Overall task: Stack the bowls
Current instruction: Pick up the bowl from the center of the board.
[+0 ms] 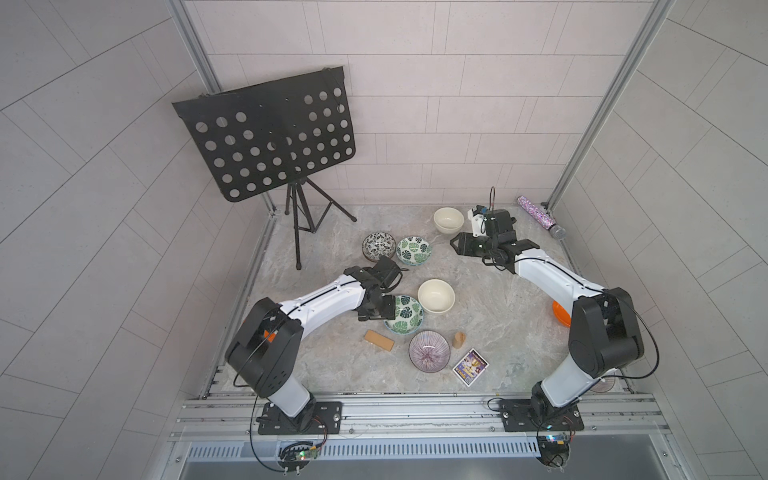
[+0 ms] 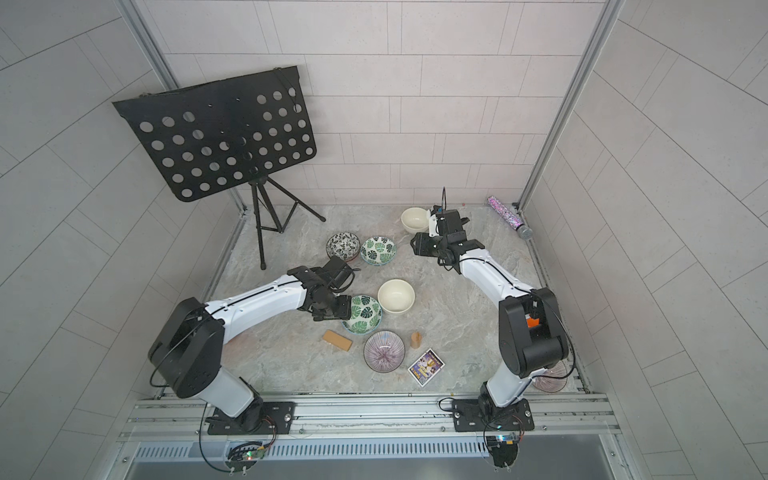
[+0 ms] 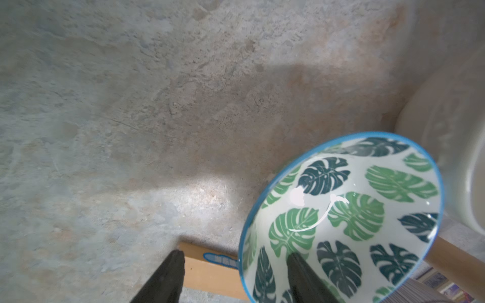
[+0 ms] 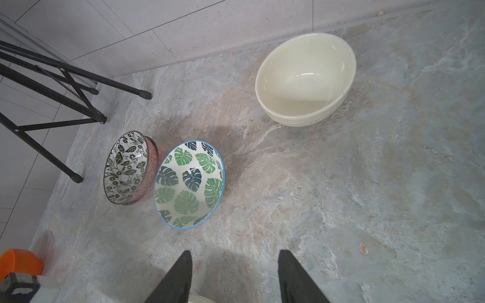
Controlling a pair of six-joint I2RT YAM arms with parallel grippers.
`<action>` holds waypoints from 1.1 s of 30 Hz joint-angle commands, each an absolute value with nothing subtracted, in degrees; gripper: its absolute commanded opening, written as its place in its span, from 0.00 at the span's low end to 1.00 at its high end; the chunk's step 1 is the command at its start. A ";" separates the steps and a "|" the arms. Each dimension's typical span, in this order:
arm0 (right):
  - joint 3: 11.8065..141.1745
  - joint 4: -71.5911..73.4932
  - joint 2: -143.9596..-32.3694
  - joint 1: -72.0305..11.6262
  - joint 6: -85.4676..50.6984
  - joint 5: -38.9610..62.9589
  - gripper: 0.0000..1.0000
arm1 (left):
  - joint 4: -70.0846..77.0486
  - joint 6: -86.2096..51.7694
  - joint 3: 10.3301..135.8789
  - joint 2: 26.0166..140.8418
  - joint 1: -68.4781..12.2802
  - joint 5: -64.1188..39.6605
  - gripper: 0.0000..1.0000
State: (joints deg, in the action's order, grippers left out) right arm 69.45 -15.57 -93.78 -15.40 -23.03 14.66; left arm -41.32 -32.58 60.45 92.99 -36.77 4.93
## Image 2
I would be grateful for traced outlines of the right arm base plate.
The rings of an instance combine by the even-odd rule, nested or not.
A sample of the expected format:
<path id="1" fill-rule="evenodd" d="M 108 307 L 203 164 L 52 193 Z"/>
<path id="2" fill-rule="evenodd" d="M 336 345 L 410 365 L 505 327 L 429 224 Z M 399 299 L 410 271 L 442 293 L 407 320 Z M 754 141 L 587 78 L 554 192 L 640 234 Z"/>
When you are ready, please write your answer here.
<path id="1" fill-rule="evenodd" d="M 506 407 L 497 407 L 490 398 L 454 399 L 450 413 L 456 432 L 514 431 L 535 429 L 529 403 L 520 399 Z"/>

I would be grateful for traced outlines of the cream bowl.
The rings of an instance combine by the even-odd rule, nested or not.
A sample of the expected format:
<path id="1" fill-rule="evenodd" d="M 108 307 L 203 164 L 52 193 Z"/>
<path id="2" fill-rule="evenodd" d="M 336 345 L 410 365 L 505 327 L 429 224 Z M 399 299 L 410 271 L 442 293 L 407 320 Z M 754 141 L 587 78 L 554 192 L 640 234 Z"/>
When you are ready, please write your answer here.
<path id="1" fill-rule="evenodd" d="M 400 220 L 409 234 L 417 234 L 429 231 L 428 210 L 420 207 L 411 207 L 402 212 Z"/>
<path id="2" fill-rule="evenodd" d="M 391 279 L 381 285 L 377 300 L 387 313 L 398 315 L 410 310 L 415 303 L 415 290 L 405 280 Z"/>

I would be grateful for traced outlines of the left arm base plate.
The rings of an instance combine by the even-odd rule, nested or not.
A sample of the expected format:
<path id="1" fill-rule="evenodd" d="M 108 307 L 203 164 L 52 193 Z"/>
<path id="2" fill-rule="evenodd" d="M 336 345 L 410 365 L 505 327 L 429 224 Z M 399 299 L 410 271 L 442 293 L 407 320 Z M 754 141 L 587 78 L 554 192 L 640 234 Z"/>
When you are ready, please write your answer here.
<path id="1" fill-rule="evenodd" d="M 213 414 L 204 419 L 204 424 L 208 435 L 288 434 L 296 406 L 295 402 L 257 402 L 235 418 L 215 408 Z"/>

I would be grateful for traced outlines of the green leaf bowl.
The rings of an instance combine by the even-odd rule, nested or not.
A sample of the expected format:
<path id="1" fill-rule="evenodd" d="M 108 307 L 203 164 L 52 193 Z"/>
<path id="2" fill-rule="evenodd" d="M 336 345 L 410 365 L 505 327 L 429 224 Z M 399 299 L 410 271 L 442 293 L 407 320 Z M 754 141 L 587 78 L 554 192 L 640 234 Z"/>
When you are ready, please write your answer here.
<path id="1" fill-rule="evenodd" d="M 351 316 L 342 325 L 350 333 L 365 335 L 375 330 L 381 322 L 382 308 L 369 295 L 357 295 L 351 299 Z"/>
<path id="2" fill-rule="evenodd" d="M 360 257 L 373 266 L 383 266 L 390 263 L 397 253 L 395 242 L 384 236 L 373 236 L 361 243 Z"/>

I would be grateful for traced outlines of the black white patterned bowl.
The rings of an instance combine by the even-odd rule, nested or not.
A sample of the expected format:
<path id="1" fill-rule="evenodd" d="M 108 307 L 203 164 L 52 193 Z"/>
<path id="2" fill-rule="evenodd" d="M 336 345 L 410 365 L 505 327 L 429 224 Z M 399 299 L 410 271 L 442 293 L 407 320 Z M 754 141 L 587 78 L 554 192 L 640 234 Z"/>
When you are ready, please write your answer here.
<path id="1" fill-rule="evenodd" d="M 354 260 L 359 255 L 360 249 L 359 237 L 348 231 L 333 234 L 325 246 L 329 258 L 339 257 L 345 262 Z"/>

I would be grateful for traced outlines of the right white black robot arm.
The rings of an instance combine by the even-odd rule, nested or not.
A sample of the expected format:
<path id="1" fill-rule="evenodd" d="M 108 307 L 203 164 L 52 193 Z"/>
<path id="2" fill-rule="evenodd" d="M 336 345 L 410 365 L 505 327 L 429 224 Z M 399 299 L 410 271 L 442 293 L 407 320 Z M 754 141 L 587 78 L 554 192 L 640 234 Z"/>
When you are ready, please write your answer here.
<path id="1" fill-rule="evenodd" d="M 468 222 L 455 209 L 435 205 L 428 211 L 428 230 L 411 240 L 417 256 L 473 282 L 498 307 L 501 364 L 483 385 L 479 403 L 501 409 L 520 401 L 532 380 L 567 359 L 570 341 L 554 293 L 535 289 L 495 261 L 485 246 L 470 240 Z"/>

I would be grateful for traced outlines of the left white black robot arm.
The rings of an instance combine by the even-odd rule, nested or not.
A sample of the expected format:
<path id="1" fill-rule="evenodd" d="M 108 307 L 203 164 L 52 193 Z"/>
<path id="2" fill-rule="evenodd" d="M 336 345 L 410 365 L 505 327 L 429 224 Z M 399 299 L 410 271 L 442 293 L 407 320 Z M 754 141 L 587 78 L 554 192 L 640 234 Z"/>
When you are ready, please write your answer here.
<path id="1" fill-rule="evenodd" d="M 337 256 L 320 267 L 299 266 L 276 280 L 224 300 L 181 301 L 148 351 L 148 359 L 179 398 L 198 398 L 246 432 L 266 418 L 263 401 L 221 366 L 223 347 L 244 331 L 284 312 L 307 312 L 316 322 L 351 318 L 344 292 L 354 269 Z"/>

